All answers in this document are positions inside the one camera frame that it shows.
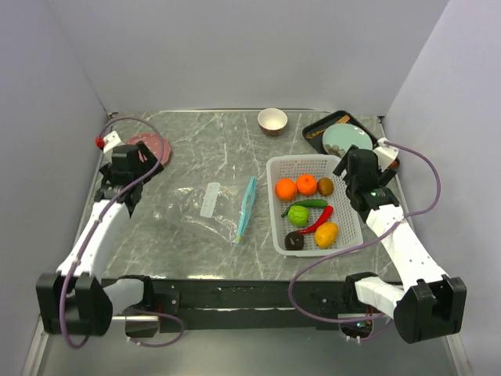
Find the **orange tangerine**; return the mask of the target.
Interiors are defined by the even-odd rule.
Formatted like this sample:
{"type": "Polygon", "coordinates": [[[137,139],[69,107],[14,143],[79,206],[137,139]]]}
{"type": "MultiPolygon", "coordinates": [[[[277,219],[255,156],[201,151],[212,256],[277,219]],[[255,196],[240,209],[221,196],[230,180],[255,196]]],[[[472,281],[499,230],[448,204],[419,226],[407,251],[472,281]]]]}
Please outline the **orange tangerine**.
{"type": "Polygon", "coordinates": [[[275,194],[281,201],[292,201],[297,196],[297,185],[292,179],[280,179],[275,185],[275,194]]]}
{"type": "Polygon", "coordinates": [[[317,182],[313,175],[304,174],[296,180],[297,192],[303,196],[311,196],[317,191],[317,182]]]}

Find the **yellow orange mango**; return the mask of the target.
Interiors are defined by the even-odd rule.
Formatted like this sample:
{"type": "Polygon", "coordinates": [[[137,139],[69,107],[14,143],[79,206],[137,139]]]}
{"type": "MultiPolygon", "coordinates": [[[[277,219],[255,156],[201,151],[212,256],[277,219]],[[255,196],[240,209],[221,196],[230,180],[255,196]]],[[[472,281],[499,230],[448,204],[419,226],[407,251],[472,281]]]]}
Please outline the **yellow orange mango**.
{"type": "Polygon", "coordinates": [[[339,229],[337,224],[333,222],[325,222],[315,231],[315,244],[321,249],[328,248],[335,243],[338,233],[339,229]]]}

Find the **green wrinkled fruit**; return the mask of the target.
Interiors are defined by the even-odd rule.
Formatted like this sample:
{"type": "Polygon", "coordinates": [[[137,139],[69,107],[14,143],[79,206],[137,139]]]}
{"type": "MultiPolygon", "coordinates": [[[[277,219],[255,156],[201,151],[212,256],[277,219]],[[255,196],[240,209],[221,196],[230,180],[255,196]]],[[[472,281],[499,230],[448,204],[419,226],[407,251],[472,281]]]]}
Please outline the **green wrinkled fruit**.
{"type": "Polygon", "coordinates": [[[308,223],[309,210],[300,205],[293,205],[287,213],[290,223],[296,227],[305,227],[308,223]]]}

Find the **clear zip top bag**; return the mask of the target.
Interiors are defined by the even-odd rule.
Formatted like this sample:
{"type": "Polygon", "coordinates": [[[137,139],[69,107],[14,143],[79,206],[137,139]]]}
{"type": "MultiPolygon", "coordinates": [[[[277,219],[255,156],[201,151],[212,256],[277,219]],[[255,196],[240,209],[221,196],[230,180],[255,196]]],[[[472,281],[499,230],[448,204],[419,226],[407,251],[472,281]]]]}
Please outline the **clear zip top bag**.
{"type": "Polygon", "coordinates": [[[256,196],[255,176],[180,181],[164,199],[162,216],[196,237],[239,244],[256,196]]]}

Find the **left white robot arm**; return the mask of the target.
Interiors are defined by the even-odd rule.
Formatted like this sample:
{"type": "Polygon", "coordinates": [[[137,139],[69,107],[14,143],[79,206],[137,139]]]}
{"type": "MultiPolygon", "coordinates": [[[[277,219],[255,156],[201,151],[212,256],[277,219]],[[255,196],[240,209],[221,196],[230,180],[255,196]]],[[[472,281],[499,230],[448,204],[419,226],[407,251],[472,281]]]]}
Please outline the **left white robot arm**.
{"type": "Polygon", "coordinates": [[[153,281],[128,275],[104,287],[103,270],[112,245],[131,218],[142,188],[163,166],[144,142],[113,148],[92,214],[77,243],[54,273],[43,273],[36,294],[45,331],[49,334],[102,336],[113,316],[131,308],[140,315],[156,305],[153,281]]]}

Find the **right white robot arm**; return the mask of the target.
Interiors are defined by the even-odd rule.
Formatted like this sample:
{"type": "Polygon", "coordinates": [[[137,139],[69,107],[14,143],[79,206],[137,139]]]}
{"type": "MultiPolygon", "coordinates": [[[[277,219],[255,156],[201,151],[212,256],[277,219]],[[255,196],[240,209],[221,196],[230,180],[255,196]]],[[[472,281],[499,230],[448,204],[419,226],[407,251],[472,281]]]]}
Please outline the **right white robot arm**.
{"type": "Polygon", "coordinates": [[[395,322],[407,343],[460,332],[467,287],[450,277],[420,243],[398,199],[386,186],[380,154],[351,146],[334,169],[361,220],[374,232],[398,271],[402,285],[382,281],[375,273],[346,277],[342,301],[352,312],[372,306],[395,322]]]}

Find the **pink dotted plate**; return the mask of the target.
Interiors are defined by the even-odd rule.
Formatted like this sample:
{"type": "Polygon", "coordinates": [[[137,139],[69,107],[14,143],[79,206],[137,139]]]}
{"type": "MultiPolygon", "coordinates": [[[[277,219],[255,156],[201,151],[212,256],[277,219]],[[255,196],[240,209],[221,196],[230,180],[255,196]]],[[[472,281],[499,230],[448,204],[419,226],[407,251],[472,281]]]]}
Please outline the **pink dotted plate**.
{"type": "Polygon", "coordinates": [[[163,167],[168,164],[171,155],[171,146],[167,139],[160,139],[158,135],[152,132],[143,132],[131,137],[126,143],[135,145],[141,142],[146,145],[163,167]]]}

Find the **white plastic basket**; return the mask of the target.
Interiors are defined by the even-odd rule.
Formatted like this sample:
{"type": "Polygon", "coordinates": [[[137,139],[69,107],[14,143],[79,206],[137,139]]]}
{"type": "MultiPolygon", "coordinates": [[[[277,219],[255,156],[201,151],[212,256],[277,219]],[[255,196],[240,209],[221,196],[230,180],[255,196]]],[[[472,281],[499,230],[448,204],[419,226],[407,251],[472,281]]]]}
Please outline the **white plastic basket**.
{"type": "Polygon", "coordinates": [[[275,250],[284,256],[321,257],[342,251],[363,242],[359,216],[346,197],[343,179],[333,170],[339,157],[306,154],[273,157],[268,160],[267,183],[272,240],[275,250]],[[284,201],[276,194],[276,187],[286,180],[297,182],[303,175],[315,181],[322,178],[333,183],[333,192],[323,196],[320,192],[306,197],[297,193],[294,199],[284,201]],[[321,248],[314,239],[314,224],[331,222],[337,226],[334,242],[321,248]]]}

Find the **brown kiwi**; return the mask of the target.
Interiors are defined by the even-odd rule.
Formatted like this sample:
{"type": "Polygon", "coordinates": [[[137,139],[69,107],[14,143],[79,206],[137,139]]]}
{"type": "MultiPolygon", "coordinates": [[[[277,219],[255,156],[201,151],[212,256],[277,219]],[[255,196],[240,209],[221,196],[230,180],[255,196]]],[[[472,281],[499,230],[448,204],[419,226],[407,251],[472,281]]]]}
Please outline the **brown kiwi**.
{"type": "Polygon", "coordinates": [[[323,197],[328,197],[334,191],[333,181],[330,178],[324,177],[317,181],[317,191],[323,197]]]}

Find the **red chili pepper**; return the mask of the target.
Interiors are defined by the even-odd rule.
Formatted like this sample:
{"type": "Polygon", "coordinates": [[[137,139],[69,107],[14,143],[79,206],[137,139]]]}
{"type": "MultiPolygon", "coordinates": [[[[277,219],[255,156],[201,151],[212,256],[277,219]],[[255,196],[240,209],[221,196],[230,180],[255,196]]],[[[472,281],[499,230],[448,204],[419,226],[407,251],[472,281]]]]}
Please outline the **red chili pepper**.
{"type": "Polygon", "coordinates": [[[334,208],[330,205],[327,205],[324,208],[323,213],[320,215],[320,217],[316,220],[316,222],[313,225],[311,225],[306,229],[299,230],[298,232],[301,234],[314,233],[321,225],[323,225],[330,219],[333,212],[334,208]]]}

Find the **light green plate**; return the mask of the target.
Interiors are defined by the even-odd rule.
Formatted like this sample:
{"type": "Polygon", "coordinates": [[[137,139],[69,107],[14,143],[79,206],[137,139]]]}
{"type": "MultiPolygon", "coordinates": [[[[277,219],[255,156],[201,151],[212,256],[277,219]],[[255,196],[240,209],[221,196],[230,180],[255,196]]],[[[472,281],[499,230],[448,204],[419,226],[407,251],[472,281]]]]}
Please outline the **light green plate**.
{"type": "Polygon", "coordinates": [[[355,125],[341,123],[325,130],[322,145],[327,154],[337,157],[343,157],[353,145],[359,149],[373,149],[373,142],[367,132],[355,125]]]}

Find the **green chili pepper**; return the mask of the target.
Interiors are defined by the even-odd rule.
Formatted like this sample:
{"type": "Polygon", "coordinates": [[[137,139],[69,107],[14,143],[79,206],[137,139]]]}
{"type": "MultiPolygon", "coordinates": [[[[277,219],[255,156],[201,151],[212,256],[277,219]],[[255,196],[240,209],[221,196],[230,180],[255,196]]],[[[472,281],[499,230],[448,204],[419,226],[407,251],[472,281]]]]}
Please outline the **green chili pepper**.
{"type": "Polygon", "coordinates": [[[281,217],[285,218],[286,216],[288,216],[288,213],[293,206],[301,206],[304,208],[325,208],[327,205],[328,205],[328,202],[326,200],[322,200],[322,199],[308,199],[308,200],[298,201],[298,202],[291,204],[283,212],[281,217]]]}

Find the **wooden chopsticks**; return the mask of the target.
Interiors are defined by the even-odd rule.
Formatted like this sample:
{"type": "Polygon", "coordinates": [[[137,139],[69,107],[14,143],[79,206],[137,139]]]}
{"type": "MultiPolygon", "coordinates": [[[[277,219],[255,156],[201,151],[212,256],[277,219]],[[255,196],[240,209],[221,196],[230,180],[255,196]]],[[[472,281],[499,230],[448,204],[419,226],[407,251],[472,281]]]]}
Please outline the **wooden chopsticks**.
{"type": "Polygon", "coordinates": [[[336,124],[346,124],[351,120],[351,116],[348,113],[339,114],[338,112],[330,114],[317,122],[307,126],[303,130],[303,136],[306,139],[314,139],[315,137],[322,135],[330,126],[336,124]]]}

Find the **dark purple mangosteen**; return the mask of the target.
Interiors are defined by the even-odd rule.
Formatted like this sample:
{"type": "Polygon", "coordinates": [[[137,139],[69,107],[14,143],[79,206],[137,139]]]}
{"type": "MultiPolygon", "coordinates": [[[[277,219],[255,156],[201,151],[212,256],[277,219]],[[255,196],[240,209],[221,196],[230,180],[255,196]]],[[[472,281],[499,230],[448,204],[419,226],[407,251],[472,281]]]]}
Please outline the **dark purple mangosteen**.
{"type": "Polygon", "coordinates": [[[301,251],[305,246],[305,237],[298,231],[290,232],[284,237],[284,246],[288,251],[301,251]]]}

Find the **white ceramic bowl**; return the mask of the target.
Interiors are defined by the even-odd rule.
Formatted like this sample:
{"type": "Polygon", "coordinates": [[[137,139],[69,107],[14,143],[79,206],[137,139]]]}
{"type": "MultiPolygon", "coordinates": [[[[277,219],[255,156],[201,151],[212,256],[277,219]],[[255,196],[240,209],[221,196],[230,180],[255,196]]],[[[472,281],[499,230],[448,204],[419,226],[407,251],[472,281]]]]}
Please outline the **white ceramic bowl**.
{"type": "Polygon", "coordinates": [[[287,115],[277,108],[267,108],[258,114],[258,125],[267,136],[279,136],[287,122],[287,115]]]}

